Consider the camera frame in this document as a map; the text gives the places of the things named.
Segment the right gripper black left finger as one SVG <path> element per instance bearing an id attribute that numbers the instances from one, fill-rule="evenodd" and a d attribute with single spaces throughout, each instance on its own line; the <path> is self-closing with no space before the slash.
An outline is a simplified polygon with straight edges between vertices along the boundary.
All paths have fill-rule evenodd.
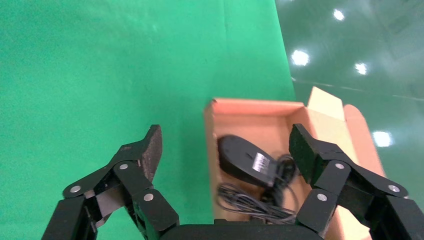
<path id="1" fill-rule="evenodd" d="M 162 129 L 124 144 L 108 164 L 68 185 L 42 235 L 44 240 L 94 240 L 111 214 L 124 208 L 146 240 L 158 240 L 180 223 L 153 186 L 163 151 Z"/>

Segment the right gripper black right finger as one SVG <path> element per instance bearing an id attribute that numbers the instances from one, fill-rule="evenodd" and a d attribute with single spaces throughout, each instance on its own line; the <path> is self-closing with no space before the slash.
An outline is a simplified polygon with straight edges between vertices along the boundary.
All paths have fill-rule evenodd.
<path id="1" fill-rule="evenodd" d="M 335 210 L 349 210 L 374 240 L 421 240 L 424 214 L 400 184 L 354 163 L 336 144 L 296 123 L 289 153 L 311 186 L 295 223 L 324 238 Z"/>

